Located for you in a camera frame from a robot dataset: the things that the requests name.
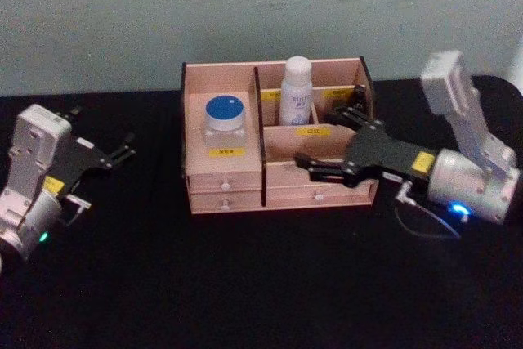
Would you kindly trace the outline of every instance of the black table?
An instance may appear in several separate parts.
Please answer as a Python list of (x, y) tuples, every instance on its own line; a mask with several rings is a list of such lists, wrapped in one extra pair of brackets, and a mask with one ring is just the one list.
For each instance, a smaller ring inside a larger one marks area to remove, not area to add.
[[(490, 131), (523, 158), (523, 99), (474, 78)], [(456, 149), (417, 80), (375, 83), (397, 138)], [(461, 241), (405, 233), (382, 183), (372, 209), (190, 217), (180, 180), (180, 95), (140, 92), (0, 100), (0, 146), (38, 102), (80, 104), (74, 132), (137, 156), (78, 189), (93, 208), (57, 228), (0, 279), (0, 347), (521, 347), (523, 239), (517, 227), (451, 223)], [(8, 161), (2, 154), (0, 179)], [(437, 229), (427, 218), (425, 229)]]

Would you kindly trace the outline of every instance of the white jar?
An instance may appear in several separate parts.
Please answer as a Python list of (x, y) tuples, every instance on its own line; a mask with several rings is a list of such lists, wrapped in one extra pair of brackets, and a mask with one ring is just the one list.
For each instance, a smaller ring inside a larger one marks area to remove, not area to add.
[(279, 103), (280, 125), (309, 123), (312, 102), (311, 70), (311, 61), (302, 56), (291, 57), (285, 63)]
[(213, 148), (244, 147), (244, 104), (236, 96), (216, 96), (205, 105), (203, 139)]

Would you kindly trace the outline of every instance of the cable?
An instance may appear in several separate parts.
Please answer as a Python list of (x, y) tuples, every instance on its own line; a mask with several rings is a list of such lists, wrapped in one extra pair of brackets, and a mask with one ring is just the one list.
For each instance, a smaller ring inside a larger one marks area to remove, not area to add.
[(434, 218), (442, 226), (444, 226), (450, 233), (452, 233), (452, 235), (432, 235), (430, 233), (422, 233), (422, 232), (418, 232), (416, 230), (412, 230), (412, 229), (408, 228), (405, 225), (405, 223), (401, 220), (400, 213), (398, 211), (398, 206), (396, 205), (394, 207), (394, 214), (396, 215), (396, 218), (397, 218), (398, 222), (400, 223), (401, 227), (403, 229), (405, 229), (407, 232), (409, 232), (411, 235), (421, 237), (424, 239), (439, 239), (439, 240), (460, 240), (461, 239), (461, 235), (452, 226), (450, 226), (447, 222), (445, 222), (445, 220), (443, 220), (442, 218), (438, 217), (436, 214), (431, 212), (428, 208), (424, 208), (423, 206), (420, 206), (419, 204), (415, 204), (412, 206), (414, 206), (415, 208), (418, 208), (422, 212), (424, 212), (427, 215), (429, 215), (430, 217)]

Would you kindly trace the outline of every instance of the yellow sticker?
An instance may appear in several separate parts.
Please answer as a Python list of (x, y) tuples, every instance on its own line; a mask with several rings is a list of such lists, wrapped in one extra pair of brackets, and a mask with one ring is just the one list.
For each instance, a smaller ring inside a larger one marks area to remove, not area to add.
[(54, 195), (58, 195), (63, 186), (64, 182), (55, 179), (54, 177), (46, 176), (46, 178), (43, 180), (43, 189), (48, 190)]
[(274, 90), (273, 92), (261, 91), (261, 99), (263, 101), (279, 101), (281, 98), (281, 90)]
[(241, 157), (245, 155), (245, 148), (243, 147), (230, 147), (230, 148), (221, 148), (221, 149), (210, 149), (209, 157)]
[(434, 157), (432, 154), (420, 151), (418, 153), (418, 157), (416, 157), (414, 163), (412, 164), (412, 169), (427, 175), (428, 171), (431, 170), (435, 159), (436, 157)]
[(323, 91), (322, 97), (346, 100), (351, 96), (353, 90), (353, 87), (351, 87), (350, 89), (327, 89)]
[(296, 130), (298, 136), (329, 136), (329, 128), (299, 128)]

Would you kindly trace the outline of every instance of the wall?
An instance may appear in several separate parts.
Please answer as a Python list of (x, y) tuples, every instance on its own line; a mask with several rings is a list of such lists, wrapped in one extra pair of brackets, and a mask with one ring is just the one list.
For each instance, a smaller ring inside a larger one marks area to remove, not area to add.
[(504, 75), (523, 0), (0, 0), (0, 93), (169, 89), (182, 61), (364, 55), (375, 79), (459, 48)]

